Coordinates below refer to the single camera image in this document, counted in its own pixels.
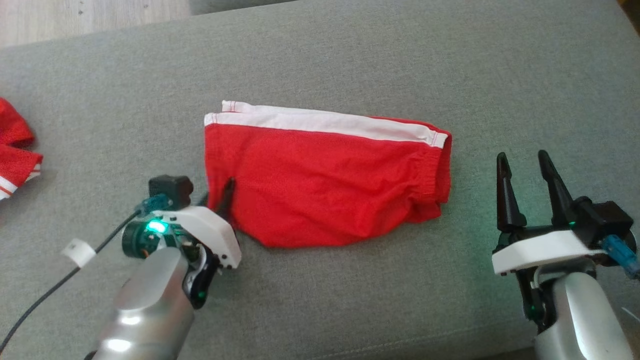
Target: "light wood floor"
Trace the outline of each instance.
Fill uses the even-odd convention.
[[[0,0],[0,48],[189,16],[188,0]]]

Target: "red fabric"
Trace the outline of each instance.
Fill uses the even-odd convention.
[[[11,104],[0,98],[0,199],[13,194],[40,173],[42,155],[18,149],[33,143],[29,126]]]
[[[443,149],[315,131],[209,124],[209,207],[236,179],[232,219],[268,247],[347,245],[403,222],[439,217],[451,179],[451,134]]]

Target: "gray couch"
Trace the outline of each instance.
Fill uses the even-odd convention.
[[[203,115],[223,99],[431,122],[454,137],[441,218],[335,249],[265,249],[215,279],[181,359],[473,359],[531,346],[513,276],[493,274],[495,156],[530,223],[550,218],[536,152],[574,196],[640,218],[640,39],[615,1],[295,1],[0,52],[0,96],[29,120],[43,176],[0,202],[4,335],[184,174],[205,189]],[[108,246],[25,322],[3,360],[81,359],[139,263]],[[640,286],[599,279],[634,351]]]

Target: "folded red shorts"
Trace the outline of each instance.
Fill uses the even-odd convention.
[[[40,175],[42,155],[19,149],[31,145],[33,140],[26,121],[0,97],[0,200]]]
[[[268,247],[347,245],[440,216],[451,134],[412,120],[223,101],[205,116],[209,207]]]

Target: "white tag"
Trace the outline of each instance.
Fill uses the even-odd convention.
[[[71,260],[73,260],[79,267],[85,266],[93,257],[95,256],[95,251],[91,247],[91,245],[85,243],[80,239],[73,239],[67,245],[67,247],[62,250],[62,254],[68,256]]]

